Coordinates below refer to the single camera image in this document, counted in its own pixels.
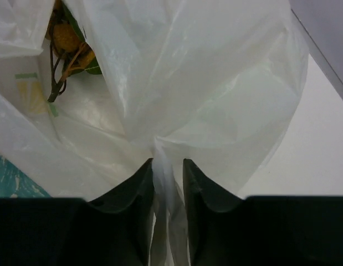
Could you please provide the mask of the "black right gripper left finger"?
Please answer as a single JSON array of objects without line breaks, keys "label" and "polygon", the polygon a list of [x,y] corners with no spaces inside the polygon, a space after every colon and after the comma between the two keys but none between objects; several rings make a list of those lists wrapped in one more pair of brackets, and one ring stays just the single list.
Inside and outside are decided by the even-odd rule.
[{"label": "black right gripper left finger", "polygon": [[151,163],[92,201],[0,198],[0,265],[148,265]]}]

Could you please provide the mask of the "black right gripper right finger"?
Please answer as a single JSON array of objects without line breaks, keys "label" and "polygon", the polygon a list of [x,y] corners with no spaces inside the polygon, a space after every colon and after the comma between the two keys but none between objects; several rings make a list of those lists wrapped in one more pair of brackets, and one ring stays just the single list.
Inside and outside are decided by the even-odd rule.
[{"label": "black right gripper right finger", "polygon": [[343,196],[242,199],[190,159],[183,191],[192,265],[343,265]]}]

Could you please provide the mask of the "white plastic bag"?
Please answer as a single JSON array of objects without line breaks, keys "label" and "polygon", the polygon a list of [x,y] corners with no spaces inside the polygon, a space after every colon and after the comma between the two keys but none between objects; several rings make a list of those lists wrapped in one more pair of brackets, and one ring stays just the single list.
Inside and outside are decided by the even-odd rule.
[{"label": "white plastic bag", "polygon": [[0,1],[0,154],[51,196],[87,200],[156,158],[148,265],[189,265],[182,162],[232,192],[280,145],[308,49],[288,1],[65,1],[101,74],[53,103],[53,1]]}]

